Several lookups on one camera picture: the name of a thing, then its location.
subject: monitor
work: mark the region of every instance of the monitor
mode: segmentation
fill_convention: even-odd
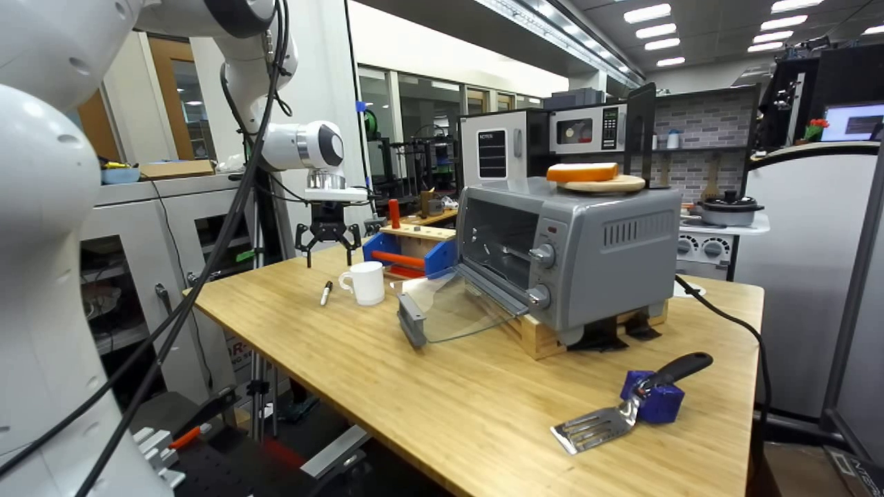
[[[851,445],[864,481],[884,489],[884,148],[872,177],[826,391],[826,419]]]
[[[826,108],[826,122],[819,141],[869,141],[884,122],[884,103],[832,106]]]

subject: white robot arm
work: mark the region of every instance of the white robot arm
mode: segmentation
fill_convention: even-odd
[[[242,132],[259,132],[259,100],[296,72],[279,39],[277,0],[10,0],[0,3],[0,495],[72,495],[121,419],[109,398],[93,402],[36,453],[25,445],[67,418],[104,382],[80,306],[78,230],[98,187],[85,136],[61,112],[98,89],[134,28],[213,35]],[[339,173],[332,123],[282,123],[266,136],[267,162]],[[132,441],[121,441],[93,495],[169,495]]]

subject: wooden countertop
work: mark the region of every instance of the wooden countertop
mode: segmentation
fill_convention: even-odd
[[[528,360],[489,328],[413,353],[395,291],[357,306],[322,281],[342,249],[213,281],[198,306],[296,382],[462,495],[746,495],[756,342],[691,299],[672,299],[663,337],[627,350]],[[761,291],[692,278],[720,310],[759,326]],[[627,369],[706,350],[716,364],[680,386],[673,426],[638,426],[604,447],[565,456],[549,426],[616,405]]]

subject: white mug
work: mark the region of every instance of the white mug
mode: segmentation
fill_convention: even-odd
[[[384,302],[384,264],[371,259],[347,267],[336,285],[357,296],[358,306],[373,306]]]

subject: microwave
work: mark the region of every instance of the microwave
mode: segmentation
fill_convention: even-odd
[[[462,118],[462,184],[485,180],[545,177],[549,154],[549,111],[507,111]]]
[[[553,154],[598,154],[627,148],[627,106],[572,108],[549,117]]]
[[[459,201],[459,275],[575,344],[589,324],[672,296],[680,201],[672,190],[565,193],[540,177],[469,184]]]

